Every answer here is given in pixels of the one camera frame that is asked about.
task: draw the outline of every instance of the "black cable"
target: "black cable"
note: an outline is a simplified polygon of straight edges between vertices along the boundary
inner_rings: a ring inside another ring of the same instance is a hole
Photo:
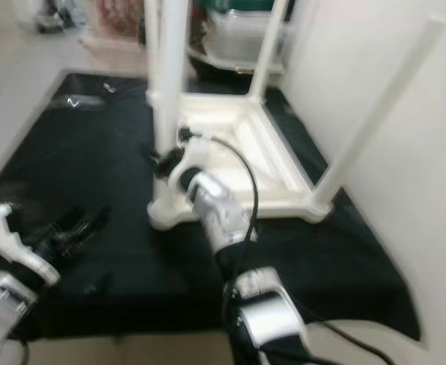
[[[312,317],[313,319],[318,321],[318,323],[320,325],[322,325],[325,328],[329,329],[330,331],[334,332],[336,335],[340,336],[341,338],[348,341],[349,343],[354,344],[358,348],[361,348],[364,351],[368,351],[370,354],[374,354],[376,357],[379,357],[380,359],[382,359],[383,362],[386,363],[387,365],[396,365],[395,362],[388,355],[386,355],[385,352],[371,346],[370,344],[366,344],[365,342],[360,341],[358,338],[353,337],[352,335],[346,333],[342,329],[339,329],[335,325],[325,322],[324,318],[322,318],[316,312],[314,312],[314,311],[310,310],[309,308],[307,308],[306,306],[304,306],[304,304],[302,302],[300,302],[299,300],[297,300],[295,297],[292,297],[292,300],[301,311],[303,311],[307,316]]]
[[[273,355],[281,357],[286,360],[291,360],[299,363],[312,363],[314,365],[343,365],[342,363],[337,363],[336,361],[324,359],[322,357],[316,357],[312,355],[302,356],[293,351],[281,350],[281,349],[270,349],[265,346],[260,347],[260,351],[263,351],[266,355]]]
[[[27,340],[23,335],[20,335],[17,332],[13,332],[13,339],[18,340],[18,343],[21,345],[23,353],[22,353],[22,360],[20,362],[20,365],[28,365],[30,361],[30,347],[27,343]]]
[[[251,210],[251,217],[250,217],[250,221],[249,221],[249,225],[248,225],[248,230],[246,231],[245,239],[243,240],[243,246],[242,246],[241,252],[239,254],[238,261],[235,266],[235,271],[233,272],[233,275],[232,275],[232,280],[230,281],[230,283],[233,284],[238,276],[238,272],[242,266],[242,262],[245,259],[245,254],[246,254],[246,251],[248,250],[248,245],[249,245],[250,239],[251,239],[251,233],[253,232],[253,229],[255,228],[255,225],[256,225],[256,220],[257,220],[257,215],[258,215],[258,186],[256,183],[255,175],[253,174],[253,170],[251,169],[248,161],[243,157],[243,155],[238,150],[236,150],[228,142],[226,142],[218,137],[211,137],[210,140],[213,142],[216,142],[217,144],[221,144],[225,148],[228,148],[229,150],[231,150],[231,152],[233,152],[241,160],[241,162],[245,166],[246,170],[248,171],[248,175],[250,177],[251,185],[253,188],[253,209]]]

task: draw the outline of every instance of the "black fabric mat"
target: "black fabric mat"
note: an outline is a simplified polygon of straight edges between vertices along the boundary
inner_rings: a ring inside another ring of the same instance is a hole
[[[56,95],[102,95],[104,111],[47,109],[0,175],[0,202],[21,203],[32,230],[72,205],[112,209],[81,263],[21,323],[29,339],[220,326],[221,281],[199,224],[164,233],[148,224],[153,177],[139,154],[141,145],[153,144],[145,88],[137,79],[68,75]],[[210,84],[191,89],[245,92]],[[305,127],[278,90],[267,92],[267,107],[316,182],[327,164]],[[258,231],[253,249],[324,318],[367,319],[419,338],[405,282],[343,192],[322,224],[265,220]]]

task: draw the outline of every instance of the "plastic storage container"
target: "plastic storage container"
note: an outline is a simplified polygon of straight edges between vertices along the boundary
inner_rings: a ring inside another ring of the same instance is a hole
[[[270,11],[274,0],[196,0],[195,3],[207,10],[225,12],[230,9],[241,11]]]
[[[269,11],[235,11],[225,14],[208,12],[207,36],[204,48],[207,54],[234,62],[256,62],[268,22]],[[288,25],[280,26],[277,56],[288,33]]]

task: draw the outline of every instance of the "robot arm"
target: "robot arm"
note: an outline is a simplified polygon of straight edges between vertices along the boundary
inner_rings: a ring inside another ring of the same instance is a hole
[[[0,204],[0,255],[10,262],[8,270],[0,271],[0,352],[40,294],[60,280],[59,271],[77,249],[107,223],[105,211],[91,221],[82,221],[82,211],[73,210],[30,248],[10,224],[15,214],[12,205]]]
[[[171,156],[182,159],[181,154],[171,153]],[[162,160],[165,176],[158,173],[158,177],[173,178],[170,174],[176,161],[167,163],[166,158]],[[198,167],[190,167],[181,173],[178,185],[201,220],[226,282],[227,303],[223,315],[236,363],[277,363],[281,357],[267,355],[273,348],[291,349],[294,354],[306,358],[305,323],[277,271],[268,266],[260,267],[258,263],[239,267],[250,224],[246,210],[224,184]],[[257,239],[253,231],[251,241],[255,243]]]

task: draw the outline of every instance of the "white wall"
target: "white wall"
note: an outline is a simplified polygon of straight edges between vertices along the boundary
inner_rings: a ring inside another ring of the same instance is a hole
[[[332,161],[427,14],[446,16],[446,0],[305,5],[282,88]],[[346,190],[410,284],[424,348],[390,331],[354,333],[402,364],[446,363],[446,34],[357,163]]]

